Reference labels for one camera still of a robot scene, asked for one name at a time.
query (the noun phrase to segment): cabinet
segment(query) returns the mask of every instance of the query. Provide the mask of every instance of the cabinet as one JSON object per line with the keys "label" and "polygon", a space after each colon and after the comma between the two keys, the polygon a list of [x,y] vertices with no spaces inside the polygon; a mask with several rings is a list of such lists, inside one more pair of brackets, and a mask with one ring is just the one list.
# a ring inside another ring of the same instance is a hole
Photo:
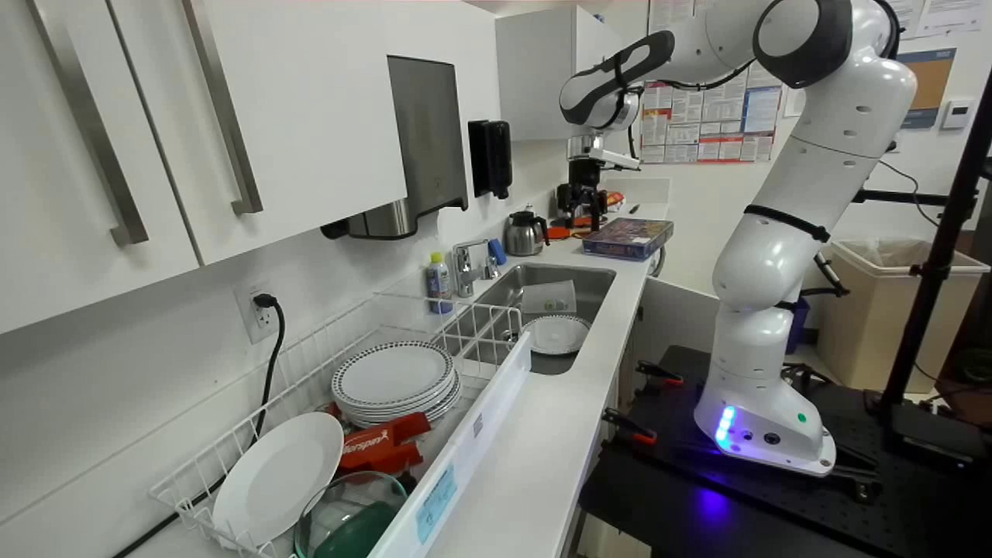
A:
{"label": "cabinet", "polygon": [[0,0],[0,73],[0,334],[407,196],[381,0]]}
{"label": "cabinet", "polygon": [[206,263],[407,196],[381,0],[113,7]]}
{"label": "cabinet", "polygon": [[0,73],[0,334],[198,265],[104,0],[0,0]]}
{"label": "cabinet", "polygon": [[622,46],[591,13],[565,7],[496,19],[500,100],[516,139],[567,139],[565,80]]}

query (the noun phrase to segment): paper towel dispenser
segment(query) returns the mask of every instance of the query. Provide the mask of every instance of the paper towel dispenser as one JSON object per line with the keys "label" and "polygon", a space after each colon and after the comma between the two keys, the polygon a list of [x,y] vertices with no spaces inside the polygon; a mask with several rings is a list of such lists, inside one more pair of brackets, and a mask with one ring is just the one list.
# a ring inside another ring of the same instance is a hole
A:
{"label": "paper towel dispenser", "polygon": [[413,236],[422,214],[470,207],[456,64],[388,54],[407,197],[357,214],[349,233],[360,237]]}

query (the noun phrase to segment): stainless steel sink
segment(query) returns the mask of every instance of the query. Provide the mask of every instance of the stainless steel sink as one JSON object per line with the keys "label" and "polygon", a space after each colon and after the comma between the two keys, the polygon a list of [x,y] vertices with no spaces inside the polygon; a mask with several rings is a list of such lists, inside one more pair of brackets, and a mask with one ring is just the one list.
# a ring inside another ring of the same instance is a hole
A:
{"label": "stainless steel sink", "polygon": [[[601,301],[609,296],[609,291],[613,285],[613,277],[618,273],[611,273],[611,268],[517,263],[517,265],[507,268],[507,277],[500,277],[478,301],[522,308],[527,285],[570,278],[577,285],[577,316],[591,325]],[[540,373],[540,376],[563,376],[577,359],[577,352],[575,356],[531,352],[531,356],[534,356],[534,373]]]}

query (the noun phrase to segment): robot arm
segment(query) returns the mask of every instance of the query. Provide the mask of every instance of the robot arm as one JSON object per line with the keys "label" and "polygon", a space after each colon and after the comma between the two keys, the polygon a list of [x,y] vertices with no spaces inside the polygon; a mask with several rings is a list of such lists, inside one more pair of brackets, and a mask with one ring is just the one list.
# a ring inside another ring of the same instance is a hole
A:
{"label": "robot arm", "polygon": [[885,59],[892,41],[877,0],[703,0],[698,19],[563,91],[563,115],[589,144],[637,116],[648,80],[720,80],[756,59],[805,91],[802,116],[714,273],[720,316],[694,422],[726,454],[816,478],[837,462],[818,410],[782,380],[793,321],[785,302],[911,106],[915,73]]}

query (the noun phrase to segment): cabinet door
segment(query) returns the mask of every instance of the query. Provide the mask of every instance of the cabinet door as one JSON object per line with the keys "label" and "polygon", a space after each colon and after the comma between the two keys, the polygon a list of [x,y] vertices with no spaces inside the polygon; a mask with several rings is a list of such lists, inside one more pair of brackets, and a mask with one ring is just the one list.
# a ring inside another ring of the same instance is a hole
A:
{"label": "cabinet door", "polygon": [[381,0],[113,7],[208,263],[407,196]]}
{"label": "cabinet door", "polygon": [[0,334],[196,268],[105,3],[0,0],[0,73]]}

